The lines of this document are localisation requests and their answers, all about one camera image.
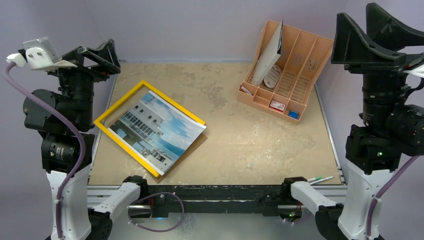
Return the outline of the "yellow wooden picture frame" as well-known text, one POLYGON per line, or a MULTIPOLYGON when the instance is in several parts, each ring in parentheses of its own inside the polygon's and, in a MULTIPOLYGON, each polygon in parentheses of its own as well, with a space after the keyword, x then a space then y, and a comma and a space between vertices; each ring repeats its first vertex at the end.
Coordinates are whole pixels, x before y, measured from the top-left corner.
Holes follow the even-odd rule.
POLYGON ((129 92, 127 92, 123 97, 121 97, 116 103, 110 106, 101 116, 99 116, 94 121, 94 123, 111 140, 113 140, 126 153, 128 153, 133 159, 135 159, 139 164, 141 164, 151 175, 157 178, 160 177, 160 175, 144 160, 142 160, 141 157, 137 156, 134 151, 132 151, 128 146, 126 146, 125 143, 122 142, 111 130, 108 129, 115 120, 121 117, 126 110, 131 108, 139 99, 141 99, 149 91, 156 93, 188 117, 206 126, 206 123, 202 119, 191 113, 189 110, 181 106, 179 103, 168 97, 166 94, 164 94, 145 80, 142 80, 129 92))

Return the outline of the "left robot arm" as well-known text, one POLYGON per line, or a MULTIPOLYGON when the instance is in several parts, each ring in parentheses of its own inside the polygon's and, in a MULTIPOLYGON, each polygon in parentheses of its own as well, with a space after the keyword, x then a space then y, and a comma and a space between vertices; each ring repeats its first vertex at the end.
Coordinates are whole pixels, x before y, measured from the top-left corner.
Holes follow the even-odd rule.
POLYGON ((94 84, 120 73, 115 42, 109 39, 97 48, 79 46, 58 55, 48 38, 40 38, 24 42, 19 54, 32 70, 59 81, 57 92, 37 89, 23 102, 25 127, 42 138, 41 162, 54 204, 50 239, 106 240, 130 204, 142 205, 149 199, 147 181, 134 175, 105 201, 88 206, 94 84))

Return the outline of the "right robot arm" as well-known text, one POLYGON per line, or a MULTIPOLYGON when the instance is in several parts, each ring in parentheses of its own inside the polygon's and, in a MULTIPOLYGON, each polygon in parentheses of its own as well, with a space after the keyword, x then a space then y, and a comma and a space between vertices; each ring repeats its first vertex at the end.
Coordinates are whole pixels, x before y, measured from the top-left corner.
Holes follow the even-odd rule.
POLYGON ((407 104, 415 89, 406 82, 424 76, 424 55, 402 52, 423 44, 422 31, 375 2, 366 5, 365 29, 345 12, 336 16, 331 63, 363 79, 363 126, 351 126, 345 146, 345 201, 330 200, 304 177, 286 178, 279 194, 288 204, 303 204, 327 240, 381 239, 383 194, 424 154, 424 109, 407 104))

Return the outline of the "building photo print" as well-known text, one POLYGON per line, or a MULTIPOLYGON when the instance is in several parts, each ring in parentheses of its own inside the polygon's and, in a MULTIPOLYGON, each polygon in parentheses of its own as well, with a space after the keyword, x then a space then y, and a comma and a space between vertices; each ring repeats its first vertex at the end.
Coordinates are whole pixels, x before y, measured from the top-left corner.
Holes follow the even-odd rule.
POLYGON ((108 129, 162 176, 206 126, 149 91, 108 129))

